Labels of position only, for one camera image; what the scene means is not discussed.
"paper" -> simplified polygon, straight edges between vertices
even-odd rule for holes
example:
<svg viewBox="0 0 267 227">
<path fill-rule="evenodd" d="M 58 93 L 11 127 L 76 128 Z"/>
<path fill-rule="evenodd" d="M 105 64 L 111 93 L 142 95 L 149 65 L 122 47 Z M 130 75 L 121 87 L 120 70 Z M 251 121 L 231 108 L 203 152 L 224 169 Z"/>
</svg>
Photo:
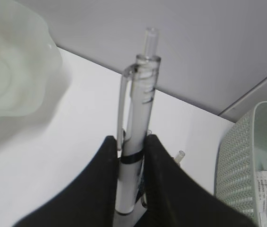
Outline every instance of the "paper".
<svg viewBox="0 0 267 227">
<path fill-rule="evenodd" d="M 258 186 L 257 209 L 261 227 L 267 227 L 267 171 L 256 172 Z"/>
</svg>

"plastic basket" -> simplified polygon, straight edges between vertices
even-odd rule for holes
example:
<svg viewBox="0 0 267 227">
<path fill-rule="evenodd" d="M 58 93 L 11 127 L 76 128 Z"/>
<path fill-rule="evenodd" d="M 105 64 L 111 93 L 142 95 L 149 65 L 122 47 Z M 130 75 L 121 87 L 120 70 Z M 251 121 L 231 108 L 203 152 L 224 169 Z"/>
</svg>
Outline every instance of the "plastic basket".
<svg viewBox="0 0 267 227">
<path fill-rule="evenodd" d="M 267 170 L 267 102 L 257 104 L 223 138 L 216 197 L 259 225 L 256 171 Z"/>
</svg>

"basket mesh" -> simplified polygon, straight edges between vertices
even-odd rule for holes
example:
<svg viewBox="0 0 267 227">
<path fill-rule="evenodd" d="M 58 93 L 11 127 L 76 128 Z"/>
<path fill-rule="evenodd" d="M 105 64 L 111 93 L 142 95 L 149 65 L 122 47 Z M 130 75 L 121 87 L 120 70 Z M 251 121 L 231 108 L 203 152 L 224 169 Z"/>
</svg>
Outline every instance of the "basket mesh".
<svg viewBox="0 0 267 227">
<path fill-rule="evenodd" d="M 220 147 L 216 197 L 254 220 L 252 111 L 227 133 Z"/>
</svg>

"white pen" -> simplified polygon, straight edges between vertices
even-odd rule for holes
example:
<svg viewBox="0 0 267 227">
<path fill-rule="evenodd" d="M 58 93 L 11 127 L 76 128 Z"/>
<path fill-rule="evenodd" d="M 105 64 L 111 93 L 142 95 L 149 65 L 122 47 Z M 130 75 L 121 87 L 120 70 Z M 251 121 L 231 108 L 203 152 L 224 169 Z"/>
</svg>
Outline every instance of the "white pen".
<svg viewBox="0 0 267 227">
<path fill-rule="evenodd" d="M 143 142 L 150 121 L 155 87 L 161 58 L 156 56 L 158 30 L 146 30 L 144 54 L 136 57 L 136 63 L 124 70 L 121 78 L 117 142 L 122 150 L 116 193 L 115 210 L 121 216 L 129 215 L 135 206 L 143 161 Z M 127 130 L 123 137 L 123 114 L 127 82 L 132 80 Z"/>
</svg>

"white shelf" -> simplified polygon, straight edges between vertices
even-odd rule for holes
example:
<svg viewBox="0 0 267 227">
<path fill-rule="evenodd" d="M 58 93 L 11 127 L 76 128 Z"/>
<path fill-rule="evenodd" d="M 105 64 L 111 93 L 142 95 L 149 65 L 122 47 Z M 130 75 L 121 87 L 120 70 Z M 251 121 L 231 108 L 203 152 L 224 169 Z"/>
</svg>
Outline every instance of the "white shelf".
<svg viewBox="0 0 267 227">
<path fill-rule="evenodd" d="M 42 107 L 30 116 L 0 118 L 0 227 L 60 192 L 105 136 L 116 135 L 120 75 L 61 54 L 61 73 L 50 79 Z M 157 91 L 149 128 L 172 156 L 185 151 L 183 169 L 213 193 L 218 146 L 232 125 Z"/>
</svg>

